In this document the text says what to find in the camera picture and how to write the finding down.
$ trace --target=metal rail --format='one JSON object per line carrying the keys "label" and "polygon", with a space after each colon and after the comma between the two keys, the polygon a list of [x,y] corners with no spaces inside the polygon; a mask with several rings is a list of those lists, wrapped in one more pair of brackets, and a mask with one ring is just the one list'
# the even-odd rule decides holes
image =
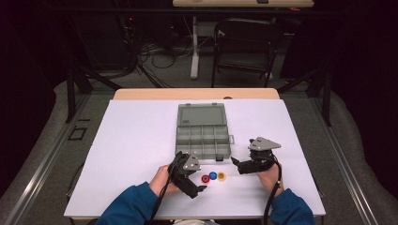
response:
{"label": "metal rail", "polygon": [[38,166],[38,169],[36,170],[29,184],[26,186],[23,195],[18,200],[17,204],[9,214],[8,219],[5,223],[6,225],[8,224],[15,225],[23,223],[24,217],[26,216],[27,212],[29,211],[36,197],[38,196],[38,193],[43,187],[44,182],[46,181],[56,160],[58,159],[62,151],[62,146],[64,141],[67,139],[68,135],[74,129],[74,125],[76,124],[77,119],[79,115],[82,113],[84,106],[87,104],[89,98],[90,98],[89,95],[81,96],[79,102],[77,103],[76,107],[77,111],[75,116],[72,118],[69,124],[64,125],[58,137],[56,138],[54,146],[52,147],[51,151],[49,151],[47,155],[44,157],[44,159],[41,161],[40,165]]}

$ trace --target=desk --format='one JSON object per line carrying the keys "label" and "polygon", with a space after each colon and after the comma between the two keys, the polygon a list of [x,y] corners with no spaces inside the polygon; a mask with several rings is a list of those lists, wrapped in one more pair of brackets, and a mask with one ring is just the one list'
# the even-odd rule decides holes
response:
{"label": "desk", "polygon": [[[225,105],[229,133],[235,140],[231,144],[234,158],[248,159],[250,138],[262,136],[280,143],[282,148],[274,154],[283,164],[284,186],[301,196],[316,216],[325,215],[289,114],[276,90],[185,88],[116,92],[65,216],[99,217],[125,188],[150,181],[160,165],[170,163],[175,154],[177,107],[187,102]],[[226,179],[210,181],[195,199],[184,193],[164,199],[156,219],[263,216],[268,194],[254,173],[238,174],[230,159],[200,160],[200,163],[202,170],[190,176],[196,185],[202,185],[200,177],[212,171],[223,171]]]}
{"label": "desk", "polygon": [[[180,8],[311,8],[313,0],[269,0],[267,4],[258,4],[256,0],[173,0],[174,7]],[[192,22],[192,64],[191,79],[198,77],[198,21],[193,17]]]}

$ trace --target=blue sleeve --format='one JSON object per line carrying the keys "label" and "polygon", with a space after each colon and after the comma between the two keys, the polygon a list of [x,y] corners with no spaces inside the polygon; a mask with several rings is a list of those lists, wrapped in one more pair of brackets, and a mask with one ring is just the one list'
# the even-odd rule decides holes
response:
{"label": "blue sleeve", "polygon": [[315,224],[313,211],[289,188],[273,200],[270,219],[275,225]]}
{"label": "blue sleeve", "polygon": [[114,199],[96,225],[144,224],[150,220],[157,200],[147,182],[131,186]]}

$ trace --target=white stand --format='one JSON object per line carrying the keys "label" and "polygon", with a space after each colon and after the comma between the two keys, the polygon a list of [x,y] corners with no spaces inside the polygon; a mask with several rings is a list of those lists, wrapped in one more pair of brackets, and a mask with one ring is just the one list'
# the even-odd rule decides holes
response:
{"label": "white stand", "polygon": [[192,23],[192,38],[193,38],[193,56],[191,65],[191,79],[196,80],[198,78],[198,68],[199,68],[199,50],[198,50],[198,27],[196,17],[193,17]]}

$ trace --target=gray plastic organizer box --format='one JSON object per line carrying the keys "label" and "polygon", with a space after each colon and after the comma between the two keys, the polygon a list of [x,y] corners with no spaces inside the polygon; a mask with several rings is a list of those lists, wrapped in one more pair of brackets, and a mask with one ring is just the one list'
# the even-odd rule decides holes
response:
{"label": "gray plastic organizer box", "polygon": [[178,105],[176,153],[179,151],[195,153],[199,159],[222,161],[231,157],[222,103]]}

